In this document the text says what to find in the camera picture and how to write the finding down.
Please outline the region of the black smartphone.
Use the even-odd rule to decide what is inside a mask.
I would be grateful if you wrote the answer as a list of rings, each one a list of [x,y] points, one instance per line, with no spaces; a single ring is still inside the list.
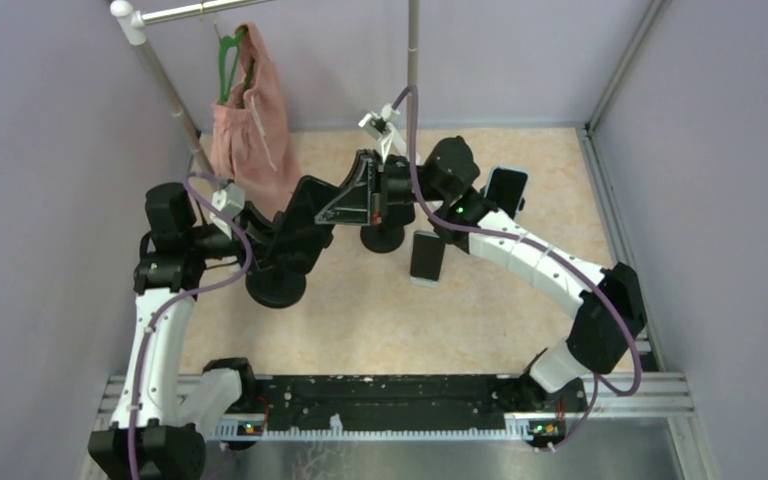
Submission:
[[[336,197],[337,187],[305,175],[276,223],[268,257],[299,273],[310,272],[323,249],[333,241],[333,225],[317,224],[317,214]]]

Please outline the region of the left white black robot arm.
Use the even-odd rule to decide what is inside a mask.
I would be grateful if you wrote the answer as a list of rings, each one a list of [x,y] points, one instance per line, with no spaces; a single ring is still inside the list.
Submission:
[[[184,337],[199,295],[242,279],[254,258],[240,220],[245,193],[229,183],[211,199],[188,182],[145,196],[149,230],[133,274],[136,322],[125,383],[108,427],[88,453],[110,479],[198,479],[206,439],[235,407],[262,407],[245,358],[208,363],[194,389],[179,396]]]

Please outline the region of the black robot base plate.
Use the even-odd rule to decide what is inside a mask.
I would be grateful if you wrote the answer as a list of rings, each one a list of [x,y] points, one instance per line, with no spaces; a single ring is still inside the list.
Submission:
[[[588,405],[582,380],[547,393],[526,374],[278,375],[260,379],[212,438],[263,441],[565,439]]]

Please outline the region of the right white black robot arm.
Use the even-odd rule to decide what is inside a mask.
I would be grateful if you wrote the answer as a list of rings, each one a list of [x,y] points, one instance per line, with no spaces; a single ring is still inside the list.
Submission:
[[[419,205],[446,244],[492,262],[560,306],[572,319],[568,336],[538,355],[531,382],[555,393],[587,374],[607,375],[647,324],[636,271],[600,266],[562,251],[521,227],[472,183],[480,170],[460,137],[440,140],[422,163],[359,150],[337,194],[318,212],[322,225],[379,225],[391,208]]]

